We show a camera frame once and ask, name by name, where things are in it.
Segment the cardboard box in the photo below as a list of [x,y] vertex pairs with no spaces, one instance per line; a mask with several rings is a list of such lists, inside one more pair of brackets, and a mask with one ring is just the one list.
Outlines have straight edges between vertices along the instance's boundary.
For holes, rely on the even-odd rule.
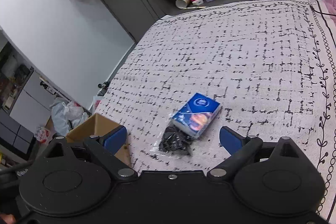
[[[84,123],[72,129],[67,135],[68,142],[80,142],[85,138],[93,135],[98,137],[98,142],[102,145],[102,138],[104,135],[112,131],[114,128],[121,126],[117,122],[114,122],[100,114],[94,114],[88,118]],[[115,154],[116,158],[121,160],[124,164],[130,166],[130,152],[128,141],[126,137],[126,144]]]

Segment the black item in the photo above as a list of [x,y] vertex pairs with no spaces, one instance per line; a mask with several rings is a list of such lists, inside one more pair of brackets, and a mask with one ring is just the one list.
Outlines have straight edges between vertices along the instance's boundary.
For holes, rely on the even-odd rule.
[[152,151],[165,156],[191,156],[193,140],[177,126],[169,123],[165,131],[160,133]]

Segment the grey white garbage bags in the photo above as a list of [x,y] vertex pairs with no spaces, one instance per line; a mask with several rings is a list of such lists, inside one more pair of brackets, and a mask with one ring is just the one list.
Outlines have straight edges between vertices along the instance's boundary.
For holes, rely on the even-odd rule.
[[54,129],[60,136],[66,136],[89,118],[89,114],[79,104],[60,97],[54,99],[50,109]]

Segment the pink bed sheet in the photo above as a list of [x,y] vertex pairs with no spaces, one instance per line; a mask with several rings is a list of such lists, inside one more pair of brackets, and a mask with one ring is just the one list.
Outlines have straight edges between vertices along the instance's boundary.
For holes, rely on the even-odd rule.
[[322,0],[329,14],[336,14],[336,0]]

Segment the black sneakers on floor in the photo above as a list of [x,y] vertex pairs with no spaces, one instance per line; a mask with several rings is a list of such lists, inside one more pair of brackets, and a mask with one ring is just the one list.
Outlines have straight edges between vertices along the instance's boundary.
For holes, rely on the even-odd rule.
[[100,89],[107,89],[109,85],[110,85],[110,81],[105,81],[103,83],[99,83],[98,84],[98,88],[100,88]]

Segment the red white plastic bag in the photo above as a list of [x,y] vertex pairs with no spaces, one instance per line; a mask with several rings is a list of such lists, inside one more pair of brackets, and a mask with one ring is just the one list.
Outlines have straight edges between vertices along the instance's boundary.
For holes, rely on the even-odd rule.
[[93,102],[92,102],[92,113],[94,113],[96,111],[96,109],[98,108],[99,103],[101,102],[101,100],[103,99],[103,96],[94,96],[93,97]]

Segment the blue tissue pack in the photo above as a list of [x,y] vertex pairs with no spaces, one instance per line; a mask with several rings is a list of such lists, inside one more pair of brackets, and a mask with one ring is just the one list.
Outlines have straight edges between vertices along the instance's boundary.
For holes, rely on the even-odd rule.
[[219,102],[200,93],[195,93],[171,117],[171,123],[190,137],[198,139],[220,109]]

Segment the white cabinet with shelf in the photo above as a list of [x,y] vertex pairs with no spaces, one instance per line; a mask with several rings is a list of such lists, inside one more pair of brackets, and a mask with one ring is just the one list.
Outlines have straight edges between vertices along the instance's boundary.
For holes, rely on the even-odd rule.
[[39,130],[54,133],[50,105],[55,99],[34,67],[1,33],[1,151],[15,161],[35,157]]

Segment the white black patterned bedspread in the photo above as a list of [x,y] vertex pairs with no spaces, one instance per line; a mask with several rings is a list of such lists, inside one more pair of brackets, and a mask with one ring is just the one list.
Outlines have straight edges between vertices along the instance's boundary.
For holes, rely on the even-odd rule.
[[[195,93],[221,108],[191,156],[153,146]],[[335,15],[322,0],[261,0],[169,16],[144,34],[96,113],[127,129],[132,167],[209,170],[228,157],[228,126],[264,141],[292,138],[317,168],[317,212],[335,223]]]

